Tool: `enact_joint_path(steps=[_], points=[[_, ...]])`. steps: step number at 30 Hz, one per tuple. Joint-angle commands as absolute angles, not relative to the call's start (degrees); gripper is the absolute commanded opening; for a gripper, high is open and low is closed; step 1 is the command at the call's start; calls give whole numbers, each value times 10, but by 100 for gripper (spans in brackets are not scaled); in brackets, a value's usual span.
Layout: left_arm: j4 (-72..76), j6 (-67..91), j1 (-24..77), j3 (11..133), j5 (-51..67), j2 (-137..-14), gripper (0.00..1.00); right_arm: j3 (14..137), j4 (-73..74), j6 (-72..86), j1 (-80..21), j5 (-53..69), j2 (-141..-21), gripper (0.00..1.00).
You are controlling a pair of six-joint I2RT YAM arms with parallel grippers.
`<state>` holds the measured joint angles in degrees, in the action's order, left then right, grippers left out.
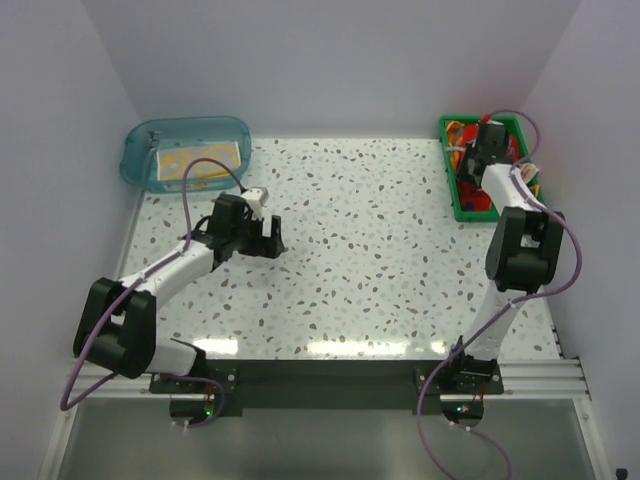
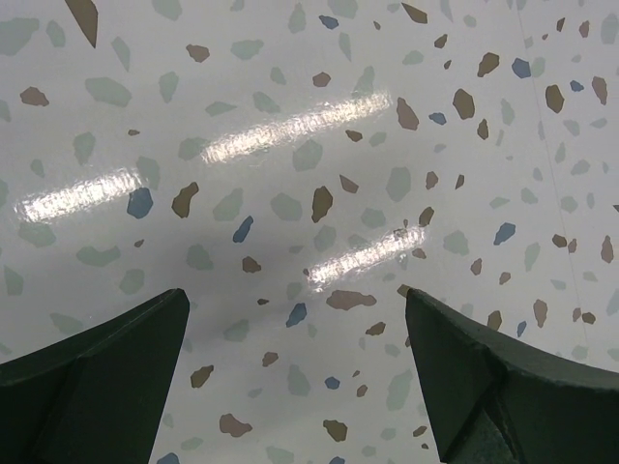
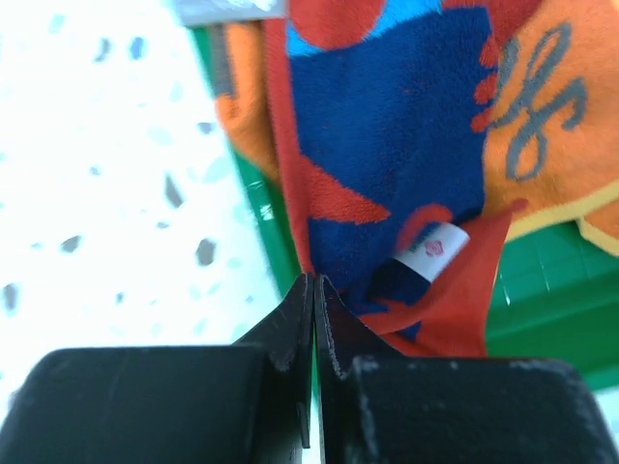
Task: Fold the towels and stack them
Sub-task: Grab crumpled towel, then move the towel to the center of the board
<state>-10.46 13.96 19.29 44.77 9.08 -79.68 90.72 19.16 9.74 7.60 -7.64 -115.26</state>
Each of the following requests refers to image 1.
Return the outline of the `red patterned towel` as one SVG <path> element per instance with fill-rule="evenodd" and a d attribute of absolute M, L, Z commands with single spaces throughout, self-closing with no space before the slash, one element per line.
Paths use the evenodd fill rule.
<path fill-rule="evenodd" d="M 478 125 L 464 125 L 457 120 L 447 121 L 445 123 L 445 132 L 448 146 L 451 148 L 450 163 L 454 173 L 457 174 L 467 145 L 476 140 Z M 512 134 L 509 135 L 507 156 L 512 161 L 520 159 L 519 142 Z M 489 196 L 479 188 L 457 181 L 457 192 L 460 207 L 463 211 L 486 212 L 492 207 Z"/>

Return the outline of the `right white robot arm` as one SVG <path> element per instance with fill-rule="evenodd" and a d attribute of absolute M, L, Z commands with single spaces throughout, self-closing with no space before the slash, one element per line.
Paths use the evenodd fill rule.
<path fill-rule="evenodd" d="M 439 374 L 443 389 L 461 393 L 496 380 L 501 346 L 520 308 L 516 300 L 551 282 L 563 237 L 558 220 L 539 208 L 522 178 L 507 127 L 487 119 L 474 129 L 475 136 L 465 140 L 457 179 L 485 193 L 499 220 L 485 258 L 486 295 Z"/>

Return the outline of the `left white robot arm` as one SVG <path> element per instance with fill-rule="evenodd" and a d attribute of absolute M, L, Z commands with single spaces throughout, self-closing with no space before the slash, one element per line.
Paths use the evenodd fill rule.
<path fill-rule="evenodd" d="M 267 198 L 261 187 L 241 195 L 222 194 L 206 223 L 160 260 L 119 280 L 95 281 L 73 342 L 75 357 L 129 379 L 166 374 L 185 392 L 201 390 L 208 379 L 205 352 L 183 341 L 161 339 L 159 310 L 235 253 L 275 259 L 284 252 L 279 216 L 272 216 L 270 232 L 263 232 Z"/>

